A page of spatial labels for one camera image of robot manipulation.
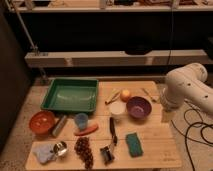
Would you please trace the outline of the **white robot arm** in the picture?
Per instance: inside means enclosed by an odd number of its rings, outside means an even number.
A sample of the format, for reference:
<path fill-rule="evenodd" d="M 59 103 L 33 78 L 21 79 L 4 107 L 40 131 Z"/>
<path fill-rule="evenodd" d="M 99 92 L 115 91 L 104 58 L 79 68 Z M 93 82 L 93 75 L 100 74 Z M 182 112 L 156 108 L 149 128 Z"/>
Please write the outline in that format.
<path fill-rule="evenodd" d="M 213 116 L 213 88 L 205 84 L 207 76 L 206 68 L 200 63 L 191 63 L 168 72 L 165 87 L 160 93 L 164 109 L 178 109 L 188 99 L 206 114 Z"/>

